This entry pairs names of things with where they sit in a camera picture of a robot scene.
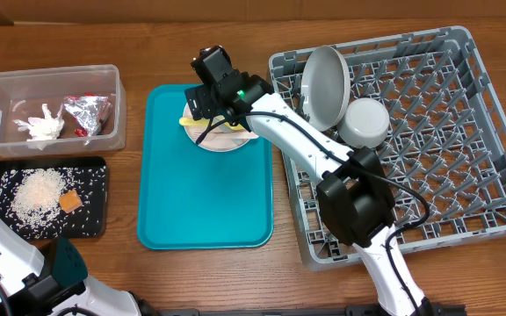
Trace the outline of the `grey round plate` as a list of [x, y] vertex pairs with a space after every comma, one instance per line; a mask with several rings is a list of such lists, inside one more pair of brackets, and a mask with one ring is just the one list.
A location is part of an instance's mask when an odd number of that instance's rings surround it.
[[336, 126], [346, 113], [351, 93], [349, 66], [335, 48], [317, 47], [301, 76], [302, 112], [319, 131]]

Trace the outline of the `foil wrapper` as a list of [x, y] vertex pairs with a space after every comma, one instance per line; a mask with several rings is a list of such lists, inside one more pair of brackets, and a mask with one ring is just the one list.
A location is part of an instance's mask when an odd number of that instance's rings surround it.
[[65, 97], [63, 107], [74, 118], [78, 127], [88, 132], [86, 137], [90, 137], [99, 134], [108, 119], [112, 105], [109, 97], [86, 95]]

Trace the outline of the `small grey bowl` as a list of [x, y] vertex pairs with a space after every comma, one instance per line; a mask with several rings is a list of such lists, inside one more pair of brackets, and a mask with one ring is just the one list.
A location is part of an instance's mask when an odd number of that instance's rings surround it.
[[375, 148], [387, 136], [390, 117], [385, 105], [371, 98], [351, 102], [337, 125], [341, 139], [350, 147]]

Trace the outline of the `red sauce packet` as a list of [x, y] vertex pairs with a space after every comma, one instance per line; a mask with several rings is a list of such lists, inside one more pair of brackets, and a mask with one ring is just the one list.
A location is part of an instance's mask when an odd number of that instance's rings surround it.
[[75, 134], [78, 137], [86, 137], [88, 135], [88, 132], [84, 128], [78, 127], [75, 129]]

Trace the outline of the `white napkin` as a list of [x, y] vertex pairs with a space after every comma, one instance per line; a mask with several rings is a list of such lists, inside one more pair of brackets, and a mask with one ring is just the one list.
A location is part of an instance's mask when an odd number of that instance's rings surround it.
[[27, 121], [20, 119], [13, 120], [18, 126], [19, 132], [29, 132], [31, 136], [29, 141], [34, 142], [29, 148], [38, 148], [39, 150], [43, 150], [50, 140], [56, 140], [61, 135], [61, 131], [65, 126], [62, 116], [63, 105], [60, 106], [55, 117], [52, 116], [47, 104], [43, 104], [41, 110], [44, 114], [43, 118], [29, 117]]

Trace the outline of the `orange food cube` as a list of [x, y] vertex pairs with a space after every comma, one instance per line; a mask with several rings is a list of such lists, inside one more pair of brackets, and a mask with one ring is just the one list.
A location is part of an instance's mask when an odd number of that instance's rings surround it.
[[59, 198], [59, 205], [65, 213], [71, 213], [83, 205], [76, 190], [69, 190]]

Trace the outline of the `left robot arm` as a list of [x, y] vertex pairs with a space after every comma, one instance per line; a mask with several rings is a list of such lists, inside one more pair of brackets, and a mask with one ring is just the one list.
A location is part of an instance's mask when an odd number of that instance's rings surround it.
[[[0, 156], [35, 153], [25, 141], [6, 142], [4, 122], [14, 97], [60, 97], [76, 92], [117, 95], [111, 136], [100, 149], [121, 149], [126, 140], [126, 96], [114, 65], [39, 68], [0, 73]], [[0, 219], [0, 315], [154, 315], [155, 309], [130, 291], [118, 291], [90, 276], [83, 258], [63, 238], [36, 248]]]

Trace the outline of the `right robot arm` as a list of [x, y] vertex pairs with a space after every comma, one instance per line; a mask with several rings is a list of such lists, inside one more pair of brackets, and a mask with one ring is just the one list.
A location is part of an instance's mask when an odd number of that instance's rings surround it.
[[314, 183], [329, 232], [360, 254], [381, 309], [389, 315], [433, 314], [397, 241], [430, 216], [423, 196], [386, 178], [368, 147], [352, 149], [311, 126], [262, 77], [234, 68], [223, 47], [201, 49], [191, 66], [201, 84], [185, 91], [187, 104], [193, 119], [208, 121], [195, 142], [229, 124], [277, 146]]

